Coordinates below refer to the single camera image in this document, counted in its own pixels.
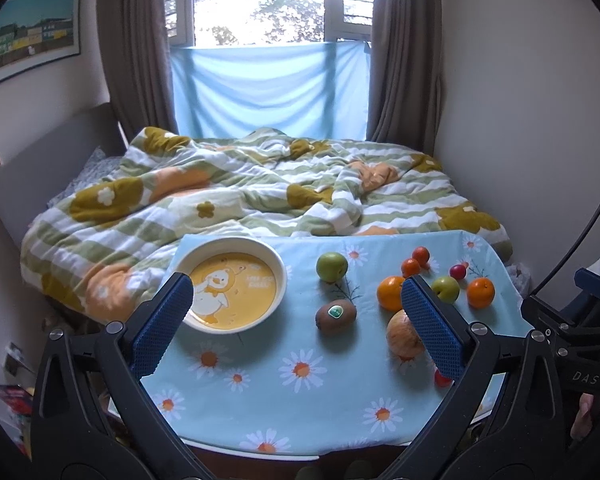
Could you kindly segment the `right hand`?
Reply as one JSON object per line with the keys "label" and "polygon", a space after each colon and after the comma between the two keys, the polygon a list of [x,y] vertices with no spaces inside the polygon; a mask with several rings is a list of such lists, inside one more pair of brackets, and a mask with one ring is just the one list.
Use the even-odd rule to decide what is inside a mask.
{"label": "right hand", "polygon": [[593,427],[592,413],[596,407],[597,398],[592,394],[583,393],[579,399],[579,409],[571,426],[570,436],[575,441],[582,441]]}

